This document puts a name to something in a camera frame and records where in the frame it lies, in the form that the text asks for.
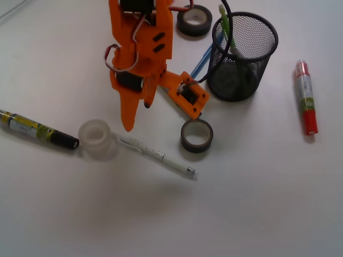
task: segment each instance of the red marker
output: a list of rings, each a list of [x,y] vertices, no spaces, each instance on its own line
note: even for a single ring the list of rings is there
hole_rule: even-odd
[[[295,67],[296,85],[299,89],[300,106],[303,112],[306,135],[318,133],[315,100],[313,97],[311,76],[305,61],[298,61]]]

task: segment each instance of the mesh pencil holder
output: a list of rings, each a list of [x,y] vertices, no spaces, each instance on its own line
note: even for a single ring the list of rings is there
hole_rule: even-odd
[[[249,12],[234,12],[232,16],[236,48],[230,48],[219,68],[207,78],[207,83],[216,97],[238,102],[257,90],[279,40],[275,28],[264,18]],[[213,27],[209,70],[220,60],[227,44],[221,21],[220,18]]]

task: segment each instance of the blue pen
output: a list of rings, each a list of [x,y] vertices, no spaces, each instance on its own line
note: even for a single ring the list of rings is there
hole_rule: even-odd
[[[219,42],[221,42],[223,39],[223,33],[220,34],[219,36]],[[208,50],[206,51],[206,53],[203,55],[202,59],[200,60],[200,62],[198,63],[198,65],[194,68],[194,70],[191,73],[191,77],[193,79],[195,79],[200,71],[203,69],[203,67],[205,66],[205,64],[207,63],[208,59],[211,56],[211,50],[212,50],[212,45],[210,45],[210,47],[208,48]]]

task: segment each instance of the pen clip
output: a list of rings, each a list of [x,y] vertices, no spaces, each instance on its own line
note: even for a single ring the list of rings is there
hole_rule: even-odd
[[[137,152],[139,152],[140,154],[143,154],[143,151],[141,149],[139,149],[136,146],[133,146],[132,144],[126,142],[124,139],[120,138],[120,142],[122,143],[122,145],[124,145],[125,147],[128,147],[132,150],[136,150]]]

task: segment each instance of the electrical tape roll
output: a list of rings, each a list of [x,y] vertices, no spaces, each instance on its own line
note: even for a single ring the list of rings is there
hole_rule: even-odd
[[[189,18],[197,18],[199,24],[188,22]],[[206,35],[212,27],[212,14],[202,5],[194,5],[194,8],[188,12],[179,12],[177,15],[177,28],[187,36]]]
[[[192,134],[193,131],[199,131],[206,133],[206,142],[201,145],[195,145],[189,140],[187,140],[187,135]],[[204,151],[208,150],[211,146],[213,140],[213,130],[209,123],[204,120],[196,119],[196,120],[189,120],[186,122],[181,129],[181,144],[182,146],[189,152],[194,154],[203,153]]]

